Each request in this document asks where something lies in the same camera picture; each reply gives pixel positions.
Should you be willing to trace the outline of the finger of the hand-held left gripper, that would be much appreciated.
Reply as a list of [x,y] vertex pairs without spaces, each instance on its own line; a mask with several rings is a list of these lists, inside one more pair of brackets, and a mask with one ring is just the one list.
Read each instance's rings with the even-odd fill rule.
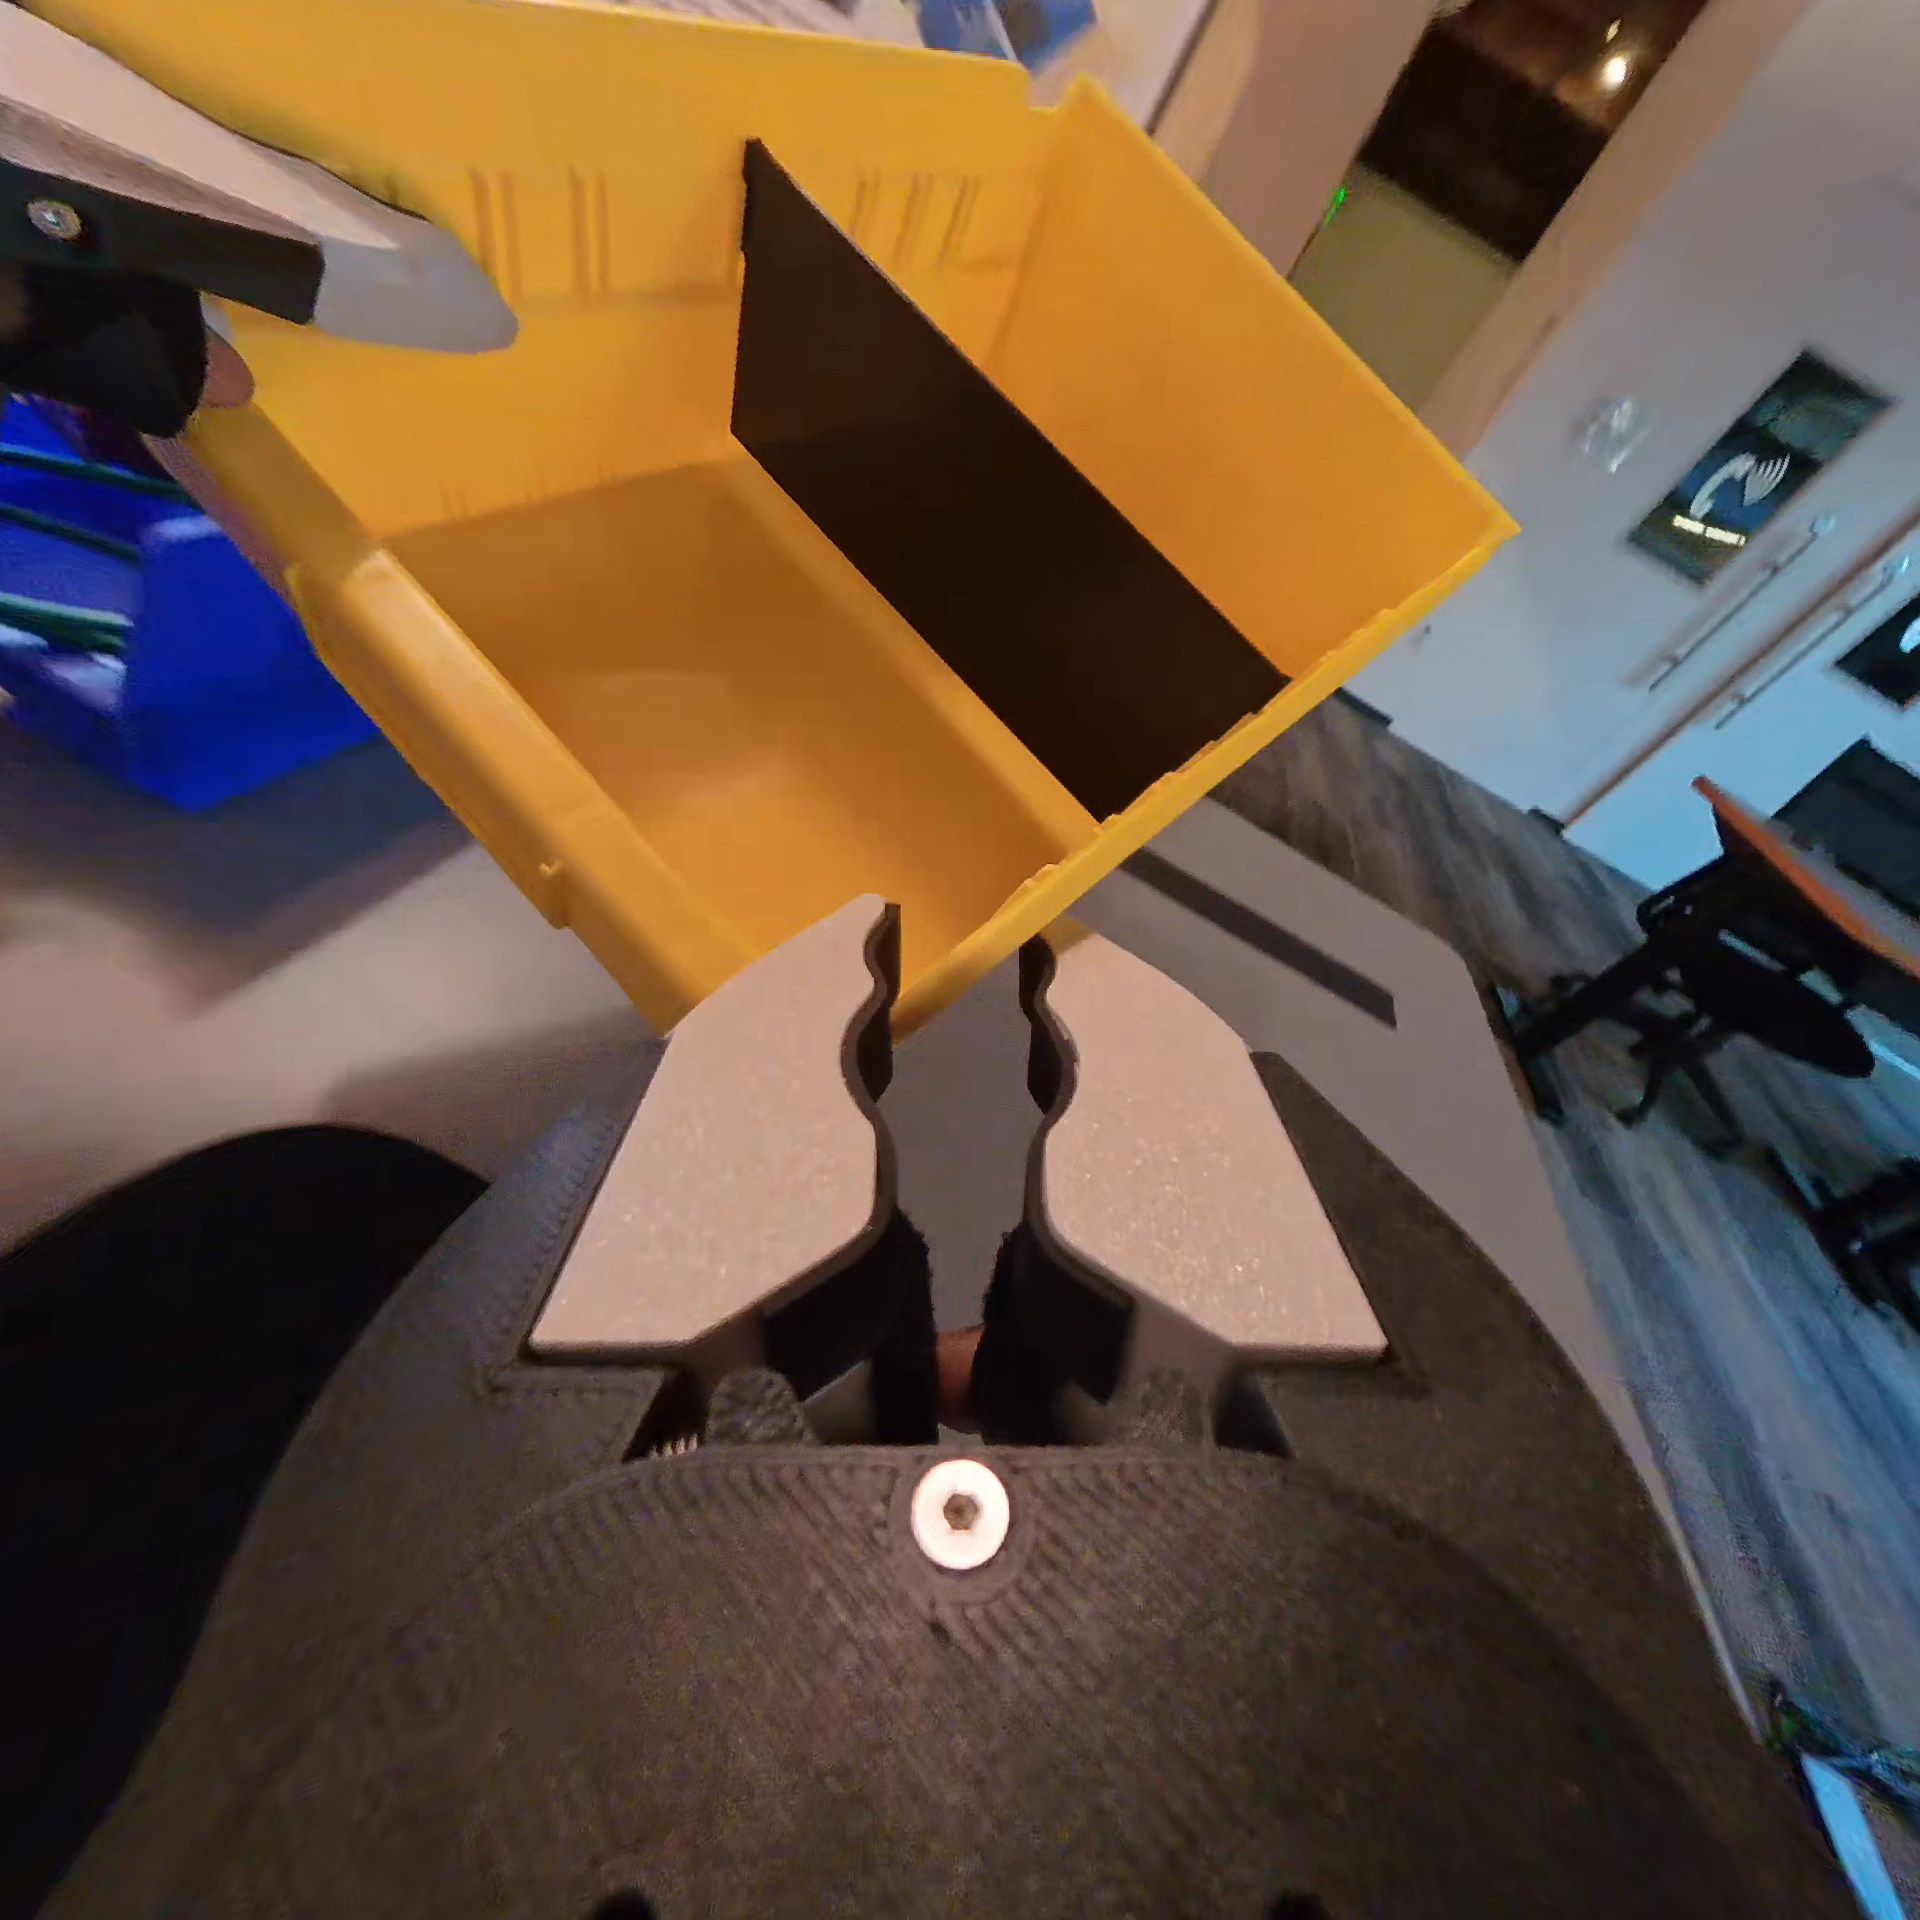
[[331,337],[438,351],[516,342],[512,310],[446,227],[167,95],[113,93],[107,102],[122,113],[4,95],[4,161],[316,242],[323,285],[313,317],[297,325]]

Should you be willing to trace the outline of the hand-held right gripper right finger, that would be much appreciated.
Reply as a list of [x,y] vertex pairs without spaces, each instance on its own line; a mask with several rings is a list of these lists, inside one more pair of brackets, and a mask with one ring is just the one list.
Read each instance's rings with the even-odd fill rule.
[[1387,1337],[1251,1049],[1108,938],[1022,949],[1022,1339],[1087,1404],[1152,1376],[1220,1404],[1266,1367],[1370,1367]]

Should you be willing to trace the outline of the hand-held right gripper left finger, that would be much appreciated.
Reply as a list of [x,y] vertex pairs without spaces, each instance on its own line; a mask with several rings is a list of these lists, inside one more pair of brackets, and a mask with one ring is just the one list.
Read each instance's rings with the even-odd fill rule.
[[634,1361],[701,1392],[764,1366],[798,1398],[865,1366],[895,1315],[900,908],[858,893],[663,1039],[527,1350]]

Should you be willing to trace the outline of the blue plastic bin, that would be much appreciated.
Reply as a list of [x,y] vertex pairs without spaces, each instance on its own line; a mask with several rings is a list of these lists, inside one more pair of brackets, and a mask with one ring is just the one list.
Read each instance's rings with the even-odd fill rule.
[[215,518],[30,395],[4,401],[2,684],[22,730],[179,808],[374,735]]

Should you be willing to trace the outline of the yellow plastic bin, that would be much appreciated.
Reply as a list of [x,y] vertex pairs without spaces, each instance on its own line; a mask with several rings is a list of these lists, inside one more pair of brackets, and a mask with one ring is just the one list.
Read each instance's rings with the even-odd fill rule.
[[[858,893],[963,997],[1515,523],[1091,83],[633,5],[4,5],[4,97],[154,89],[446,227],[489,351],[205,317],[173,434],[323,666],[672,1026]],[[735,439],[745,156],[814,202],[1284,692],[1091,817]]]

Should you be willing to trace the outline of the wooden top office desk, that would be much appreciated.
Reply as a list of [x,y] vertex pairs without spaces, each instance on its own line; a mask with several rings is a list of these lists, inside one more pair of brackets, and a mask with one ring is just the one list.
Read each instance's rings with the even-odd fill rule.
[[1737,914],[1782,929],[1793,954],[1807,952],[1814,971],[1837,989],[1844,1011],[1865,1011],[1916,1039],[1916,914],[1844,875],[1835,857],[1715,779],[1695,778],[1691,789],[1712,806],[1722,852],[1756,896]]

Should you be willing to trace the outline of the black office chair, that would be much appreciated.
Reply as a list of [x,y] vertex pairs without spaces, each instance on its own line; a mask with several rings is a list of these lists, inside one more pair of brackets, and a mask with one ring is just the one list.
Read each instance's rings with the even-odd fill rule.
[[1769,882],[1729,856],[1650,893],[1635,908],[1638,948],[1604,971],[1558,971],[1538,997],[1493,989],[1493,1012],[1515,1048],[1537,1110],[1564,1118],[1547,1061],[1576,1032],[1611,1022],[1632,1032],[1644,1090],[1617,1121],[1645,1123],[1669,1084],[1690,1084],[1715,1123],[1712,1152],[1746,1140],[1712,1071],[1730,1039],[1811,1067],[1844,1084],[1873,1073],[1877,1056],[1853,1022],[1853,1003],[1811,984],[1837,958],[1837,938],[1814,932]]

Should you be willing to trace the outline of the black bin divider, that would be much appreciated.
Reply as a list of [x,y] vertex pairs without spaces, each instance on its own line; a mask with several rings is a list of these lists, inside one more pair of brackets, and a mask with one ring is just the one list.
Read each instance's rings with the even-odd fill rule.
[[764,141],[742,254],[735,439],[1091,817],[1284,692]]

